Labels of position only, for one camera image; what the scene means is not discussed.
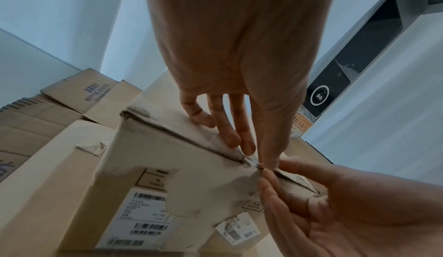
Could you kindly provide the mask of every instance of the palm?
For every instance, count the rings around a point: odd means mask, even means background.
[[[295,172],[293,162],[288,163],[281,161],[281,168]],[[282,234],[270,225],[273,218],[267,214],[269,229],[285,257],[440,256],[442,188],[342,167],[322,170],[306,163],[301,165],[308,171],[304,173],[297,167],[297,172],[317,177],[316,181],[328,187],[327,197],[301,198],[288,194],[269,171],[264,173],[268,183],[259,184],[261,191],[265,189],[262,193],[265,204],[266,197],[271,201],[268,204],[272,206],[275,221],[285,215],[285,208],[289,219],[294,221],[292,233],[289,230]]]

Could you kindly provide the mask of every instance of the orange label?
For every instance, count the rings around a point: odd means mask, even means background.
[[[305,116],[297,113],[294,118],[294,125],[299,128],[302,132],[306,132],[310,127],[312,127],[312,122],[309,121]]]

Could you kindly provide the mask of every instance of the white sticker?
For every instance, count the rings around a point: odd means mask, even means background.
[[[237,245],[260,234],[254,220],[247,212],[220,223],[216,230],[232,245]]]
[[[96,248],[158,250],[185,221],[165,211],[164,192],[131,188]]]

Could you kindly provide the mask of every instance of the white circle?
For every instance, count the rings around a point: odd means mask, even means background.
[[[325,88],[325,89],[326,89],[326,97],[324,98],[324,100],[323,100],[321,103],[314,103],[314,101],[312,100],[312,98],[314,97],[315,92],[316,92],[318,89],[321,89],[321,88]],[[312,92],[312,95],[311,95],[311,104],[312,104],[313,106],[319,106],[320,104],[322,104],[323,102],[326,101],[326,99],[328,98],[328,96],[329,96],[329,87],[326,86],[326,85],[318,86],[317,89],[315,89],[315,90]]]

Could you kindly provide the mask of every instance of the barcode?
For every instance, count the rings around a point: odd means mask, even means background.
[[[237,233],[235,230],[228,232],[228,235],[230,235],[235,241],[241,239],[239,233]]]
[[[142,193],[135,193],[134,197],[139,197],[139,198],[148,199],[148,200],[162,201],[162,202],[166,201],[165,197],[153,196],[153,195],[142,194]]]
[[[250,231],[249,233],[245,233],[243,236],[245,237],[245,238],[248,238],[248,237],[250,237],[250,236],[252,236],[254,233],[252,232],[252,231]]]
[[[158,236],[161,232],[132,230],[131,235]]]
[[[147,224],[147,223],[137,223],[134,226],[134,229],[148,229],[148,230],[157,230],[163,231],[168,228],[167,225],[158,225],[158,224]]]
[[[144,240],[134,239],[110,239],[106,243],[107,245],[126,245],[126,246],[141,246]]]

